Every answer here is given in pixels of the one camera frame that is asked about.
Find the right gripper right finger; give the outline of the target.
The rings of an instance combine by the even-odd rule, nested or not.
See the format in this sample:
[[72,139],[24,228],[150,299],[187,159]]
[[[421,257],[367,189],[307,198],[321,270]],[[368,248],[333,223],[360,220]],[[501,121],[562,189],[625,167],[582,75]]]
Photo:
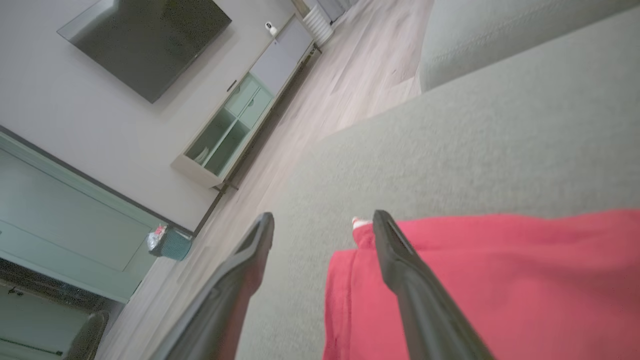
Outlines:
[[397,297],[412,360],[491,360],[482,338],[386,210],[373,216],[382,280]]

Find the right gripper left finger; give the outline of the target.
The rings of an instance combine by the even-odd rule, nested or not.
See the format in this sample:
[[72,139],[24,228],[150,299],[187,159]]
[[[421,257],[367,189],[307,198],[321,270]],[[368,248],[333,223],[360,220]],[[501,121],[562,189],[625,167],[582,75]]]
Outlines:
[[270,212],[256,217],[151,355],[153,360],[233,360],[274,240]]

